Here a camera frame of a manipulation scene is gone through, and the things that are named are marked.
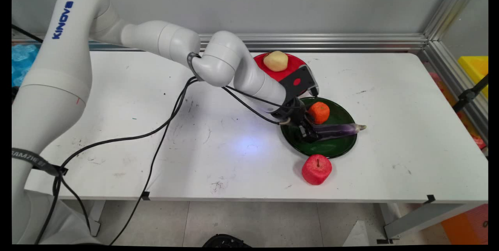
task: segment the red plate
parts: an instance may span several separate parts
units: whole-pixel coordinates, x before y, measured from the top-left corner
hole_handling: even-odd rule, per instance
[[[291,54],[287,54],[287,68],[284,71],[280,72],[273,72],[267,66],[264,64],[264,57],[268,53],[260,54],[258,56],[255,56],[253,59],[257,63],[257,65],[262,69],[264,72],[266,72],[271,78],[273,78],[276,81],[281,81],[285,77],[289,76],[292,72],[296,71],[301,65],[306,65],[306,63],[301,60],[300,58],[293,56]]]

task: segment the white table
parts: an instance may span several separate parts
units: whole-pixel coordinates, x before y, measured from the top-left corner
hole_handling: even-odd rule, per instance
[[[488,202],[488,161],[415,55],[294,55],[312,69],[320,97],[367,125],[351,151],[331,160],[333,172],[322,185],[303,180],[307,157],[287,144],[276,125],[201,82],[189,88],[170,125],[149,198],[424,203],[427,195],[435,197],[418,209],[429,219],[418,210],[394,218],[389,236]],[[41,154],[52,164],[96,141],[155,129],[192,76],[184,66],[146,52],[91,52],[91,59],[93,86],[82,118]],[[136,200],[161,135],[87,150],[68,164],[65,179],[82,199]],[[33,170],[25,187],[50,193],[52,180]],[[73,196],[62,187],[60,198]]]

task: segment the gray wall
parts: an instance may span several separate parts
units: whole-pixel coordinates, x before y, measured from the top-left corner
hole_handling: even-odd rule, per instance
[[[45,33],[56,0],[12,0],[12,23]],[[418,33],[441,0],[111,0],[132,23],[198,33]]]
[[[442,41],[456,59],[488,55],[488,0],[469,0]]]

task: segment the fake fruit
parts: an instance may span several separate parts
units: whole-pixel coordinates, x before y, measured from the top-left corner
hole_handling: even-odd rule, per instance
[[[323,155],[311,155],[301,168],[301,176],[312,185],[320,185],[333,170],[331,162]]]
[[[329,107],[322,102],[313,104],[307,112],[315,124],[323,124],[329,118]]]
[[[281,72],[287,68],[287,55],[284,52],[274,51],[264,57],[264,65],[273,72]]]

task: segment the kinova logo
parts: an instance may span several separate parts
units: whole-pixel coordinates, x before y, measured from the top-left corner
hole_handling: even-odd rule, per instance
[[[68,8],[73,7],[73,2],[72,1],[67,1],[66,6],[64,6],[64,12],[61,14],[61,17],[59,18],[59,26],[55,29],[54,36],[52,39],[57,40],[61,37],[62,31],[64,30],[64,25],[66,25],[66,21],[68,18],[68,13],[70,13]]]

